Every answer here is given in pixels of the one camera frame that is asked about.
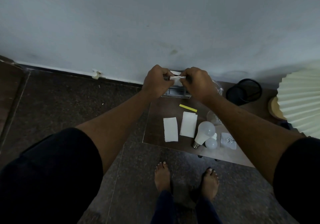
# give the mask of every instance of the painted wall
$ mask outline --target painted wall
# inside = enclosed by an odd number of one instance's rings
[[[320,0],[0,0],[0,54],[142,83],[160,64],[276,83],[320,58]]]

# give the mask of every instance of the white light bulb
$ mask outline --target white light bulb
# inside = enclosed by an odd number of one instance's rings
[[[209,138],[206,140],[205,146],[210,150],[214,150],[218,147],[218,142],[213,138]]]
[[[207,139],[212,137],[216,133],[216,128],[209,121],[204,121],[198,126],[198,133],[195,137],[193,148],[197,149],[199,145],[202,145]]]

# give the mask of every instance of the pants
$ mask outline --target pants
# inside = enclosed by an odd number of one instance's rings
[[[214,206],[207,198],[200,197],[195,206],[198,224],[222,224],[219,219]],[[151,224],[173,224],[175,221],[174,198],[172,194],[164,190],[160,193],[155,213],[152,217]]]

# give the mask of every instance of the black sleeve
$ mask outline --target black sleeve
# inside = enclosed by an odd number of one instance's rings
[[[92,140],[70,128],[34,144],[0,172],[3,223],[77,223],[97,195],[102,161]]]
[[[320,140],[294,142],[280,158],[273,188],[278,202],[300,223],[318,223],[320,201]]]

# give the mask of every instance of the hand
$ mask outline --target hand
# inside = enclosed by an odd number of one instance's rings
[[[181,78],[180,82],[195,99],[203,104],[218,94],[215,84],[206,71],[192,67],[185,69],[180,76],[186,76],[186,79]]]
[[[173,86],[174,80],[166,81],[163,76],[174,76],[167,68],[155,65],[144,79],[142,92],[146,93],[151,100],[161,97],[169,87]]]

